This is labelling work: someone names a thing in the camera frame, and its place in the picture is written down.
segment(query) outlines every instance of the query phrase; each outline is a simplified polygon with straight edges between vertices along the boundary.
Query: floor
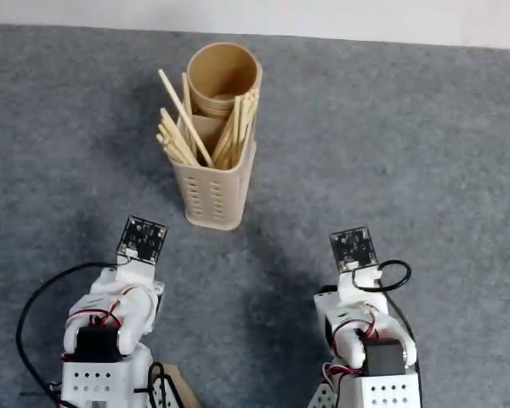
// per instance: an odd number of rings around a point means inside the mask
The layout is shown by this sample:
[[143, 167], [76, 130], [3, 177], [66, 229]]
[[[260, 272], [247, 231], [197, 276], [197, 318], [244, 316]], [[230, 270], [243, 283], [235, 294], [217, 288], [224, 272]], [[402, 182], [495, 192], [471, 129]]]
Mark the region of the floor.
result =
[[[258, 152], [232, 232], [184, 218], [155, 141], [159, 77], [243, 43], [264, 67]], [[167, 296], [144, 342], [205, 408], [304, 407], [328, 349], [312, 295], [328, 234], [368, 224], [416, 331], [425, 408], [510, 408], [510, 52], [290, 37], [0, 26], [0, 407], [49, 406], [14, 347], [41, 282], [113, 261], [128, 214], [170, 228]], [[60, 378], [67, 309], [98, 271], [44, 295], [27, 352]]]

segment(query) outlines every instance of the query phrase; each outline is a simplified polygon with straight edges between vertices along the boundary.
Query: black cable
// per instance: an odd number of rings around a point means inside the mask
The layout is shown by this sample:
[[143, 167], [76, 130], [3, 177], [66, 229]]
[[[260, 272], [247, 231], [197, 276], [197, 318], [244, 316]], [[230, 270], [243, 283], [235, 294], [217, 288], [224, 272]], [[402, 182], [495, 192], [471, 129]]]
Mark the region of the black cable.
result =
[[347, 372], [344, 372], [344, 373], [340, 376], [340, 378], [338, 378], [338, 383], [337, 383], [337, 385], [338, 385], [337, 401], [334, 403], [334, 406], [335, 406], [336, 408], [338, 408], [338, 407], [340, 406], [340, 405], [338, 405], [338, 404], [340, 403], [340, 395], [341, 395], [341, 393], [342, 393], [342, 387], [341, 387], [341, 384], [342, 384], [342, 380], [343, 380], [343, 378], [344, 378], [344, 377], [346, 377], [347, 375], [348, 375], [348, 373], [347, 373]]
[[[382, 287], [382, 282], [380, 280], [377, 280], [377, 284], [380, 287]], [[406, 331], [408, 332], [408, 334], [410, 335], [411, 339], [415, 343], [416, 342], [416, 337], [414, 336], [414, 331], [411, 329], [410, 322], [408, 321], [408, 319], [406, 319], [406, 316], [403, 313], [403, 311], [400, 309], [400, 307], [397, 305], [397, 303], [394, 302], [394, 300], [389, 296], [389, 294], [387, 292], [384, 292], [383, 296], [385, 296], [385, 298], [387, 299], [388, 303], [393, 308], [394, 312], [400, 317], [400, 319], [402, 320], [402, 323], [405, 325]], [[419, 355], [417, 356], [416, 363], [414, 364], [414, 368], [417, 371], [417, 379], [418, 379], [418, 382], [419, 382], [419, 401], [420, 401], [420, 406], [421, 406], [421, 408], [423, 408], [422, 369], [421, 369], [421, 367], [419, 365]]]
[[32, 295], [29, 297], [28, 301], [26, 301], [25, 306], [23, 307], [23, 310], [20, 312], [19, 321], [17, 323], [17, 331], [15, 333], [15, 343], [17, 345], [17, 353], [19, 353], [19, 357], [21, 361], [23, 362], [23, 365], [26, 367], [28, 372], [31, 373], [32, 377], [40, 388], [43, 390], [43, 392], [56, 404], [60, 404], [62, 406], [65, 406], [66, 408], [77, 408], [75, 405], [68, 401], [63, 401], [60, 399], [60, 397], [52, 392], [48, 384], [43, 380], [42, 376], [37, 372], [34, 365], [28, 360], [28, 357], [26, 356], [25, 348], [23, 346], [23, 327], [25, 325], [26, 316], [28, 315], [28, 312], [31, 309], [32, 304], [42, 295], [42, 293], [47, 290], [50, 286], [52, 286], [57, 281], [60, 281], [62, 278], [66, 277], [67, 275], [73, 274], [74, 272], [77, 272], [78, 270], [87, 269], [87, 268], [115, 268], [118, 266], [116, 263], [104, 263], [104, 262], [89, 262], [89, 263], [82, 263], [81, 265], [74, 266], [73, 268], [67, 269], [65, 271], [60, 272], [59, 274], [55, 275], [51, 279], [47, 280], [43, 285], [41, 285]]
[[167, 392], [164, 388], [165, 372], [164, 365], [158, 361], [154, 361], [153, 364], [150, 365], [150, 369], [147, 371], [147, 394], [150, 397], [151, 408], [157, 408], [155, 402], [155, 395], [153, 395], [153, 391], [155, 391], [154, 382], [153, 382], [153, 369], [157, 367], [159, 369], [159, 379], [161, 380], [161, 397], [162, 397], [162, 406], [167, 406]]
[[390, 265], [401, 265], [401, 266], [404, 266], [404, 268], [406, 269], [406, 273], [405, 275], [402, 277], [402, 279], [400, 279], [398, 282], [395, 282], [394, 284], [392, 285], [388, 285], [388, 286], [383, 286], [382, 285], [382, 282], [380, 282], [380, 286], [379, 287], [364, 287], [364, 286], [357, 286], [357, 283], [355, 282], [355, 271], [353, 271], [351, 273], [351, 281], [353, 282], [354, 286], [357, 288], [357, 289], [360, 289], [361, 291], [363, 292], [369, 292], [369, 293], [381, 293], [381, 292], [391, 292], [391, 291], [394, 291], [395, 289], [398, 289], [400, 288], [401, 286], [403, 286], [407, 281], [410, 280], [411, 278], [411, 267], [408, 263], [406, 263], [405, 261], [401, 261], [399, 259], [389, 259], [388, 261], [385, 261], [385, 262], [382, 262], [378, 265], [377, 267], [377, 270], [382, 270], [383, 268], [385, 268], [386, 266], [390, 266]]
[[[351, 275], [351, 280], [352, 280], [354, 286], [363, 292], [383, 293], [383, 296], [385, 296], [388, 303], [393, 308], [394, 312], [400, 317], [400, 319], [402, 320], [402, 323], [404, 324], [404, 326], [406, 328], [406, 331], [408, 332], [411, 339], [415, 343], [416, 337], [414, 336], [414, 331], [411, 329], [410, 322], [408, 321], [408, 319], [406, 319], [406, 316], [403, 313], [403, 311], [400, 309], [400, 307], [397, 305], [397, 303], [394, 302], [394, 300], [389, 296], [389, 293], [388, 293], [390, 291], [393, 291], [394, 289], [397, 289], [397, 288], [403, 286], [407, 281], [410, 280], [411, 266], [408, 263], [406, 263], [405, 261], [401, 261], [399, 259], [390, 259], [386, 262], [380, 263], [377, 268], [378, 268], [378, 270], [382, 270], [383, 268], [385, 268], [386, 266], [389, 266], [389, 265], [402, 265], [406, 269], [406, 273], [403, 276], [403, 278], [401, 280], [399, 280], [398, 282], [394, 283], [393, 285], [384, 286], [382, 283], [382, 280], [378, 279], [378, 280], [376, 280], [377, 287], [357, 286], [357, 284], [355, 283], [355, 271], [353, 271], [353, 273]], [[418, 383], [419, 383], [420, 406], [421, 406], [421, 408], [423, 408], [422, 370], [421, 370], [421, 367], [419, 364], [419, 357], [416, 359], [416, 363], [414, 363], [414, 368], [416, 369], [417, 379], [418, 379]]]

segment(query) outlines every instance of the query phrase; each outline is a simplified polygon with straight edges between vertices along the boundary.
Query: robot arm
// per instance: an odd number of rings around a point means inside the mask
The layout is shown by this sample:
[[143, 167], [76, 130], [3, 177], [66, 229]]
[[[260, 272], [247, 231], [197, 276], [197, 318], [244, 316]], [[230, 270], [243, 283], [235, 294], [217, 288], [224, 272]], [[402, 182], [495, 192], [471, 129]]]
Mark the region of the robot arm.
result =
[[322, 289], [314, 303], [334, 360], [323, 365], [324, 382], [309, 406], [322, 407], [321, 401], [335, 408], [400, 402], [404, 408], [419, 408], [416, 344], [388, 314], [388, 300], [379, 289], [382, 267], [368, 229], [333, 234], [331, 244], [341, 272], [338, 285]]
[[66, 321], [61, 402], [70, 408], [179, 406], [173, 383], [160, 373], [140, 339], [153, 330], [164, 284], [154, 280], [166, 227], [129, 217], [116, 266], [105, 268]]

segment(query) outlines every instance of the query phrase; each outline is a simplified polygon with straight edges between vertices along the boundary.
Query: cardboard tube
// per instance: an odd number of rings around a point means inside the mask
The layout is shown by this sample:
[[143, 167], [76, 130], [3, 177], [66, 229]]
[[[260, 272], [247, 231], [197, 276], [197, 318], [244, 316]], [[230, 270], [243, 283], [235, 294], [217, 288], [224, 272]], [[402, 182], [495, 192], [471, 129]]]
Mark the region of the cardboard tube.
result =
[[227, 117], [235, 96], [260, 86], [261, 76], [262, 68], [255, 56], [232, 42], [207, 45], [187, 66], [192, 98], [202, 112], [212, 117]]

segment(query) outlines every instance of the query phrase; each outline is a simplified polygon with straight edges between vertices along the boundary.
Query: utensil holder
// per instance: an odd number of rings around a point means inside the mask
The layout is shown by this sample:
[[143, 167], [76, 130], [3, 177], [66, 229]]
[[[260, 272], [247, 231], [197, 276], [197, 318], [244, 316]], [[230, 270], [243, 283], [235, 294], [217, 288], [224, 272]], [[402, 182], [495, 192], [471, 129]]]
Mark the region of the utensil holder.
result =
[[[212, 154], [225, 121], [193, 116], [193, 125]], [[189, 222], [217, 230], [233, 230], [240, 225], [257, 150], [254, 136], [253, 127], [240, 160], [230, 170], [192, 167], [171, 161]]]

